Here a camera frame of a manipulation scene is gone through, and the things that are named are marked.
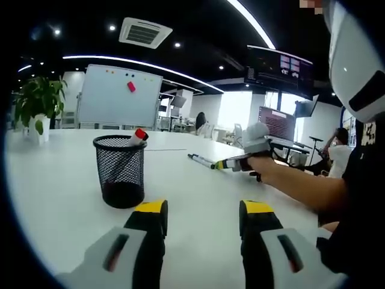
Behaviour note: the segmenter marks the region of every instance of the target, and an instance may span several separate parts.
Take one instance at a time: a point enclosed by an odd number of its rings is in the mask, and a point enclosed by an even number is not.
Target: potted plant
[[[23,85],[16,99],[15,122],[21,119],[23,126],[29,127],[29,137],[33,142],[42,144],[49,139],[49,122],[52,116],[62,113],[65,99],[63,85],[60,80],[51,81],[47,77],[38,76],[29,79]]]

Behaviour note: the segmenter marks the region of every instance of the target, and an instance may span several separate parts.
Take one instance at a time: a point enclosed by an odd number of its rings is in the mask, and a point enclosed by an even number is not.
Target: air conditioning vent
[[[125,18],[119,41],[156,49],[173,30],[145,20]]]

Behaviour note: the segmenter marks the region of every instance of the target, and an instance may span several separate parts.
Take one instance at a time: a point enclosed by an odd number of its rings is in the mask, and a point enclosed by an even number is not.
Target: black ceiling
[[[32,73],[55,75],[90,63],[130,67],[162,75],[164,78],[194,86],[196,82],[171,73],[106,60],[62,60],[65,55],[108,55],[129,58],[166,67],[202,81],[244,76],[246,46],[266,47],[254,28],[226,0],[119,1],[68,4],[57,8],[34,7],[25,11],[23,32],[18,34],[20,58],[15,70],[32,64],[16,75],[22,81]],[[314,63],[315,79],[328,81],[330,35],[322,15],[300,8],[298,1],[241,0],[269,35],[276,49]],[[157,49],[120,43],[119,32],[125,17],[159,23],[173,29]],[[110,24],[116,25],[113,32]],[[61,34],[55,37],[53,29]],[[180,42],[182,47],[174,48]]]

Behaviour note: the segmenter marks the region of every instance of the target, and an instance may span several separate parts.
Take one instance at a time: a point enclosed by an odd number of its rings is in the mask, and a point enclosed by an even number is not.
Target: red magnet
[[[132,81],[128,82],[127,86],[128,86],[128,89],[130,90],[130,92],[136,91],[136,88],[135,88],[134,84],[132,83]]]

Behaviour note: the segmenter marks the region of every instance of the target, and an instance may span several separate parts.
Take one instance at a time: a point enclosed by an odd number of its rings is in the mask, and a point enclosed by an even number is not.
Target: white helmet
[[[333,90],[356,119],[371,122],[385,114],[385,68],[380,53],[340,2],[324,1],[324,17],[331,33],[329,77]]]

